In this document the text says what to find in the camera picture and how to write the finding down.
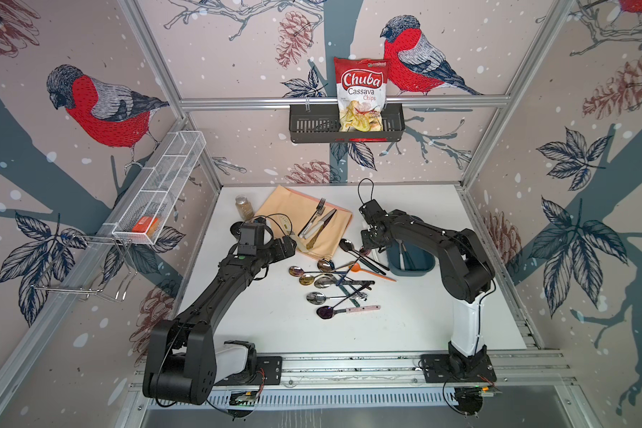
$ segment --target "bird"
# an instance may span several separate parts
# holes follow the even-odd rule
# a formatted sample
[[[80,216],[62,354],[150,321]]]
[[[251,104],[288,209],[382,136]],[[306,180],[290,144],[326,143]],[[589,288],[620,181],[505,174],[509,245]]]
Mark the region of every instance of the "bird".
[[[639,22],[639,24],[637,24],[635,28],[642,26],[642,0],[597,0],[585,5],[585,9],[594,7],[598,4],[606,3],[607,1],[617,3],[620,7],[618,15],[616,15],[616,18],[614,18],[613,21],[608,24],[608,27],[613,27],[614,23],[616,23],[616,20],[619,16],[621,16],[623,12],[637,14],[637,21]]]
[[[94,79],[68,64],[52,70],[47,89],[55,109],[64,107],[95,141],[109,147],[131,149],[131,162],[124,166],[125,172],[131,165],[142,167],[134,160],[133,148],[146,133],[152,137],[148,131],[152,116],[169,105],[159,98],[130,90],[128,86]]]
[[[481,95],[469,88],[445,55],[434,47],[420,30],[421,24],[411,15],[395,16],[385,24],[383,58],[390,60],[388,79],[403,92],[423,92],[434,88],[459,88],[471,95]]]

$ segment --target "white table surface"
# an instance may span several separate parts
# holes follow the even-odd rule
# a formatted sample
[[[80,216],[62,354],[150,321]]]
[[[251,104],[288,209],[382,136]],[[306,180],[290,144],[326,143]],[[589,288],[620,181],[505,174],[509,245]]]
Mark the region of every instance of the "white table surface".
[[[218,262],[235,244],[229,231],[240,219],[235,197],[246,195],[257,210],[274,189],[275,186],[221,190],[180,311],[212,282]],[[357,247],[361,245],[360,230],[366,228],[366,224],[358,210],[361,203],[356,185],[295,187],[295,190],[316,198],[325,197],[329,203],[351,210],[354,217],[345,238]],[[361,190],[364,200],[368,200],[370,185],[365,188],[362,185]],[[377,185],[374,197],[387,212],[399,209],[445,229],[472,227],[453,185]],[[338,266],[351,260],[353,257],[340,248],[333,257]],[[330,320],[318,318],[318,306],[308,303],[305,295],[323,291],[326,296],[342,296],[342,291],[334,286],[319,290],[300,285],[297,278],[287,273],[293,265],[316,270],[316,261],[300,252],[272,264],[264,280],[253,282],[233,302],[214,333],[215,346],[225,340],[247,340],[255,343],[257,351],[262,353],[447,350],[454,298],[442,285],[438,261],[435,268],[422,277],[391,275],[397,282],[364,272],[351,273],[353,279],[376,280],[373,290],[367,292],[368,300],[359,302],[380,305],[381,309],[338,314]],[[488,296],[484,306],[482,333],[488,349],[525,349],[502,293]],[[340,307],[353,306],[348,300]]]

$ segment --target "orange box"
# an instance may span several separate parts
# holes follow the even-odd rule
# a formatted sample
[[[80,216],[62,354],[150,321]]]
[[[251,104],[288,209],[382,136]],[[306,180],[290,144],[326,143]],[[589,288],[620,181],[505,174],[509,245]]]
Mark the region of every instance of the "orange box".
[[[158,226],[159,226],[159,218],[144,216],[144,217],[141,217],[140,220],[138,220],[138,223],[136,223],[136,225],[133,226],[131,231],[137,234],[146,234],[150,236],[154,234],[154,231],[157,230]]]

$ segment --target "peach cloth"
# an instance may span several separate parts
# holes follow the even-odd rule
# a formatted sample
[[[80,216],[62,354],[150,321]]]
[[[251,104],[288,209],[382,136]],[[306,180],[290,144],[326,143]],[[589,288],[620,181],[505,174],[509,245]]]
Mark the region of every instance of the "peach cloth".
[[[318,203],[319,199],[279,185],[268,199],[266,199],[260,209],[257,210],[255,216],[269,216],[277,212],[286,214],[292,221],[293,232],[298,234],[308,219],[311,218]],[[331,219],[331,222],[323,229],[321,235],[319,235],[314,246],[311,250],[307,251],[307,249],[304,248],[305,251],[301,251],[298,244],[298,250],[300,252],[317,260],[322,258],[330,260],[333,257],[337,245],[340,243],[340,238],[345,234],[345,230],[352,219],[352,213],[350,211],[332,205],[328,201],[326,201],[325,208],[324,213],[321,214],[312,225],[316,224],[319,219],[323,218],[323,216],[331,212],[334,208],[337,209],[337,211]],[[274,218],[277,222],[281,223],[284,229],[290,227],[283,216],[274,216]],[[272,225],[271,229],[274,231],[276,238],[281,237],[281,230],[276,225]],[[299,238],[298,242],[306,245],[313,237],[312,235],[309,236],[308,239]]]

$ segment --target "white mesh shelf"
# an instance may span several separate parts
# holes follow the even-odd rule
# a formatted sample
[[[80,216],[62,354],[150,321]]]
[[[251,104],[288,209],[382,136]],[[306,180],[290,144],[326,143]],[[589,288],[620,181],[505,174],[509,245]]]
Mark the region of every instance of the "white mesh shelf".
[[[205,137],[202,132],[177,132],[119,219],[112,235],[130,240],[133,244],[154,245],[204,149]],[[143,217],[150,220],[142,231],[134,232],[133,228]],[[153,223],[156,224],[155,228],[151,228]]]

